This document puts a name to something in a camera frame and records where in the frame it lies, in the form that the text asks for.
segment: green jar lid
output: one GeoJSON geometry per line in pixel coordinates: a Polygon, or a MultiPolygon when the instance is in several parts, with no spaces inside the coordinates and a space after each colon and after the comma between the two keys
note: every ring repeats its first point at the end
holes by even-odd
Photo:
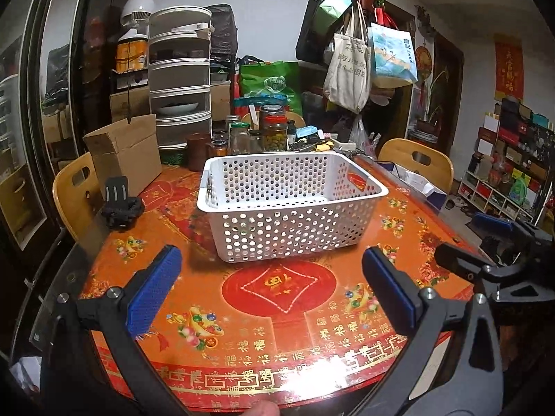
{"type": "Polygon", "coordinates": [[[249,128],[250,123],[248,123],[248,122],[233,122],[233,123],[230,123],[229,126],[231,128],[249,128]]]}

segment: green shopping bag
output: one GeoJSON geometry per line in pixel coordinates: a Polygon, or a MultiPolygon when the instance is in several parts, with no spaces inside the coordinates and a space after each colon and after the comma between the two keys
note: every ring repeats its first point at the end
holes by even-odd
{"type": "Polygon", "coordinates": [[[289,109],[302,115],[298,62],[241,65],[239,85],[243,97],[285,96],[289,109]]]}

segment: red jar lid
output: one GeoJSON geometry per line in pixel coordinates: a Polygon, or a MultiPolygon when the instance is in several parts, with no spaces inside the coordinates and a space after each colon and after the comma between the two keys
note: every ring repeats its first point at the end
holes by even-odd
{"type": "Polygon", "coordinates": [[[285,116],[266,116],[264,121],[268,123],[287,123],[287,117],[285,116]]]}

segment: orange tablecloth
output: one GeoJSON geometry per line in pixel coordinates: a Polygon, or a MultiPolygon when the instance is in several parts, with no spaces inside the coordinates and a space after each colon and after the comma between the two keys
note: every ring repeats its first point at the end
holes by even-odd
{"type": "MultiPolygon", "coordinates": [[[[181,274],[139,343],[186,406],[294,405],[369,384],[405,340],[363,277],[368,246],[379,245],[420,287],[434,286],[443,297],[467,298],[470,289],[434,260],[435,247],[456,234],[388,172],[365,167],[389,195],[358,245],[243,264],[216,254],[208,218],[196,208],[200,174],[165,167],[141,195],[146,210],[136,226],[106,240],[83,297],[125,285],[173,244],[183,255],[181,274]]],[[[104,339],[95,333],[95,341],[113,385],[129,393],[104,339]]]]}

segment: white fan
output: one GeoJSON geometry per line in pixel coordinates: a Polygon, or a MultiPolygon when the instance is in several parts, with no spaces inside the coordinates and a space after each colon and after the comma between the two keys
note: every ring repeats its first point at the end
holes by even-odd
{"type": "Polygon", "coordinates": [[[121,11],[121,26],[128,31],[119,38],[143,37],[148,39],[148,19],[154,12],[153,0],[129,0],[121,11]]]}

